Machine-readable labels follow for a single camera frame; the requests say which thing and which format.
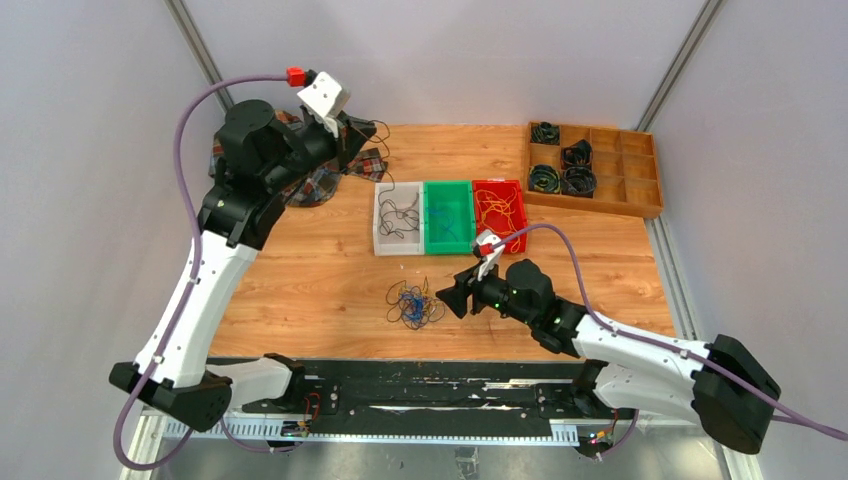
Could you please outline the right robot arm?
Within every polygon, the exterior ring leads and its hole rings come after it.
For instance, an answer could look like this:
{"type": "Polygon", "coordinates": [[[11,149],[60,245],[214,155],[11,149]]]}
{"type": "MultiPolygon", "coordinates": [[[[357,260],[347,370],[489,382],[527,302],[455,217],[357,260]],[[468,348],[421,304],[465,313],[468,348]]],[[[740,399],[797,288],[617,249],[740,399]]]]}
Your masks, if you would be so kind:
{"type": "Polygon", "coordinates": [[[555,354],[586,362],[571,400],[582,415],[606,408],[675,417],[700,426],[713,440],[757,454],[781,394],[777,382],[734,337],[690,341],[646,332],[557,295],[551,279],[530,260],[512,264],[503,277],[471,267],[455,275],[436,296],[457,317],[496,310],[529,327],[555,354]],[[762,392],[765,398],[758,398],[762,392]]]}

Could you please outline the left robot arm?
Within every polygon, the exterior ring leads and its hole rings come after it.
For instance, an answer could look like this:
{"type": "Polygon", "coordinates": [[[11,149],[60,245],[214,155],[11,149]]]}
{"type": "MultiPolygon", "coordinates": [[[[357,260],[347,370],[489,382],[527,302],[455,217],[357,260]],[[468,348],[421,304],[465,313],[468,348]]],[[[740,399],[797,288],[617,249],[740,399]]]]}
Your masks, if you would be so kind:
{"type": "Polygon", "coordinates": [[[303,114],[288,124],[262,100],[233,106],[216,132],[222,152],[215,182],[195,222],[200,253],[185,266],[189,296],[174,292],[136,358],[113,366],[109,381],[188,428],[205,432],[225,413],[269,400],[283,413],[305,403],[304,366],[280,354],[232,365],[207,363],[236,287],[286,208],[284,192],[325,165],[346,171],[377,132],[374,122],[340,113],[339,132],[303,114]]]}

